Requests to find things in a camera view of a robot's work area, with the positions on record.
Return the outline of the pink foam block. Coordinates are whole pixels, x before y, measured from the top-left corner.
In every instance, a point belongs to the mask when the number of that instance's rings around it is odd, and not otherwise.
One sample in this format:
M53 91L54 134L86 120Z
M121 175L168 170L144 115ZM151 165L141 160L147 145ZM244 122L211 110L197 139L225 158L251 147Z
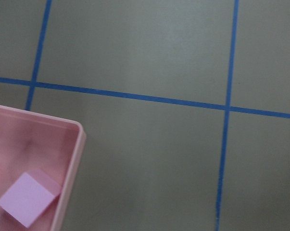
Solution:
M29 228L60 195L62 187L41 169L23 173L0 197L0 207Z

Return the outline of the pink plastic bin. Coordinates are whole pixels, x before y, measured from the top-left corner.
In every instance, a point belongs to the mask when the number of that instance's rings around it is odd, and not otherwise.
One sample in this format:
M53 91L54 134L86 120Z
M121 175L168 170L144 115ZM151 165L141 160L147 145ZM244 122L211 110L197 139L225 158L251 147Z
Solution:
M25 172L41 169L61 185L61 194L30 226L62 227L86 134L80 123L0 105L0 197ZM0 231L25 227L0 207Z

